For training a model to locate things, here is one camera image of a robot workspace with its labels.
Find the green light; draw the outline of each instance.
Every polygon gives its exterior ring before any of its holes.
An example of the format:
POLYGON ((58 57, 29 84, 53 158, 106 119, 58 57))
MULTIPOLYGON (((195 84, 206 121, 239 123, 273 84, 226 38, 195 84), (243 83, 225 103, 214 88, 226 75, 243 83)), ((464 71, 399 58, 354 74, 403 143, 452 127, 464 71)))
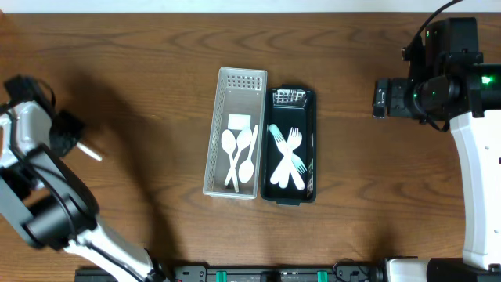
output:
POLYGON ((482 83, 483 84, 489 84, 491 82, 494 82, 494 78, 493 77, 482 77, 482 83))

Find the white wall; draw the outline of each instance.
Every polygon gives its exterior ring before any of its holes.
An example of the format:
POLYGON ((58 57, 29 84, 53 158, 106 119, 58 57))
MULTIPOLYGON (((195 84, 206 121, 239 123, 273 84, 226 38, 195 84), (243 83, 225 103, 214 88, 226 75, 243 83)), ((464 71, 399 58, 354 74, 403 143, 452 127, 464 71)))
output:
MULTIPOLYGON (((449 0, 0 0, 4 13, 432 12, 449 0)), ((501 12, 501 0, 464 0, 449 12, 501 12)))

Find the plastic spoon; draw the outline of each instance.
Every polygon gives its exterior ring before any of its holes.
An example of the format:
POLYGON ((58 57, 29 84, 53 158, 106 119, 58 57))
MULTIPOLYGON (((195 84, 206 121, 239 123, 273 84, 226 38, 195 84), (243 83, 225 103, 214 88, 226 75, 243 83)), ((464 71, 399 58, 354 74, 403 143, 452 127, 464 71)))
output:
POLYGON ((256 138, 258 137, 258 129, 259 126, 254 126, 254 131, 252 132, 252 142, 250 143, 249 148, 249 156, 247 159, 240 165, 238 169, 238 176, 240 177, 240 181, 242 183, 247 183, 251 180, 252 175, 254 174, 254 164, 252 163, 251 157, 252 152, 254 152, 254 145, 256 144, 256 138))
POLYGON ((233 163, 231 164, 231 167, 229 168, 228 175, 226 176, 226 181, 225 185, 228 185, 229 180, 233 177, 233 184, 237 183, 238 185, 238 178, 236 177, 236 165, 238 163, 238 159, 240 157, 240 153, 242 153, 242 150, 245 149, 246 147, 251 144, 252 141, 252 131, 250 128, 245 128, 240 132, 238 137, 236 137, 236 156, 233 159, 233 163))
MULTIPOLYGON (((226 129, 221 135, 221 146, 222 149, 229 155, 229 167, 231 171, 231 167, 233 166, 233 152, 235 151, 236 141, 235 136, 231 131, 226 129)), ((235 192, 238 193, 238 182, 233 181, 233 185, 235 186, 235 192)))

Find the wooden table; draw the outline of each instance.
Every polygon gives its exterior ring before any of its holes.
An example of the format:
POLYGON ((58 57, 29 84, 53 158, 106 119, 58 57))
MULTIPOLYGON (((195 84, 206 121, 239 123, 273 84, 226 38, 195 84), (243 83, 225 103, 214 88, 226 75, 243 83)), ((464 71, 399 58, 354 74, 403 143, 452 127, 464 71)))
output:
MULTIPOLYGON (((6 15, 0 78, 32 74, 88 124, 98 163, 64 161, 103 218, 165 262, 332 265, 389 255, 461 256, 464 207, 450 133, 371 117, 374 82, 427 14, 6 15), (267 70, 268 87, 318 94, 314 204, 283 207, 202 194, 219 67, 267 70)), ((478 16, 481 50, 501 61, 499 15, 478 16)), ((84 259, 29 248, 0 220, 0 280, 72 281, 84 259)))

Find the green tape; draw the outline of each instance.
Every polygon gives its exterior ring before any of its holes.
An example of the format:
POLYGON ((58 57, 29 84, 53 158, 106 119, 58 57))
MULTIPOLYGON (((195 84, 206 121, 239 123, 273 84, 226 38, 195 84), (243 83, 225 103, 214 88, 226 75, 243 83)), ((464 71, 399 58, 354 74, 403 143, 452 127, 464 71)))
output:
POLYGON ((216 282, 226 282, 226 271, 216 272, 216 282))
POLYGON ((319 271, 316 274, 319 277, 319 282, 329 282, 329 274, 327 274, 327 271, 319 271))

